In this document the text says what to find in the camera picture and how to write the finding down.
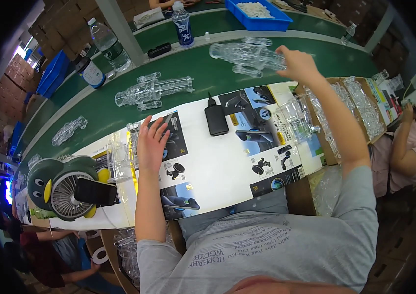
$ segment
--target maroon shirt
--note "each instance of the maroon shirt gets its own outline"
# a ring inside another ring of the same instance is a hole
[[[30,271],[41,284],[51,288],[64,287],[61,274],[73,271],[54,249],[52,241],[40,242],[35,232],[23,232],[20,244],[35,257]]]

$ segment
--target water bottle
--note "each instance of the water bottle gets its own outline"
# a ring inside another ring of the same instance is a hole
[[[36,218],[40,220],[44,220],[45,218],[56,217],[57,215],[49,210],[44,210],[40,208],[30,208],[30,214],[34,215]]]
[[[346,33],[340,39],[340,42],[344,46],[347,46],[347,44],[350,42],[350,39],[352,39],[353,35],[355,34],[355,28],[356,27],[357,27],[357,25],[352,23],[352,25],[347,28]]]
[[[104,24],[95,20],[93,17],[87,22],[90,27],[90,34],[93,42],[105,56],[115,71],[122,72],[129,67],[131,59],[123,46],[118,41],[115,34]]]
[[[189,48],[193,46],[194,40],[192,36],[192,29],[190,27],[190,15],[187,10],[183,8],[183,3],[176,1],[172,5],[174,13],[172,14],[172,21],[176,25],[177,38],[182,48]]]

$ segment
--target blue plastic tray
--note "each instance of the blue plastic tray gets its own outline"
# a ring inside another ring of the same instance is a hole
[[[70,60],[64,52],[59,51],[58,55],[46,67],[36,92],[49,99],[64,81],[69,62]]]
[[[270,11],[270,15],[275,18],[249,17],[236,4],[258,2]],[[280,9],[270,4],[266,0],[226,0],[226,8],[246,27],[248,31],[279,31],[285,32],[293,20]]]

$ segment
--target hand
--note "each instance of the hand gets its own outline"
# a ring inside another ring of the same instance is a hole
[[[100,268],[100,265],[93,262],[93,260],[91,258],[90,259],[90,269],[93,270],[94,272],[98,272],[99,268]]]
[[[406,106],[404,107],[403,114],[402,114],[403,117],[401,117],[401,121],[411,123],[413,115],[414,115],[414,110],[412,109],[412,104],[407,103]]]
[[[162,124],[162,117],[158,118],[148,129],[148,124],[152,116],[146,117],[139,130],[138,137],[138,162],[140,171],[150,171],[158,174],[160,165],[162,163],[162,155],[164,153],[164,146],[169,138],[170,131],[164,133],[167,128],[167,123]]]
[[[316,64],[314,63],[311,55],[298,50],[290,51],[283,45],[278,47],[275,52],[285,56],[285,62],[287,65],[287,69],[277,71],[279,76],[290,78],[306,85],[307,87],[310,87],[311,82],[323,78],[316,68]]]

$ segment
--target bottle cap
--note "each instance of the bottle cap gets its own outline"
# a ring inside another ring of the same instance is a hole
[[[182,9],[183,9],[183,3],[181,3],[180,1],[176,1],[176,2],[172,5],[172,9],[173,9],[174,11],[182,10]]]

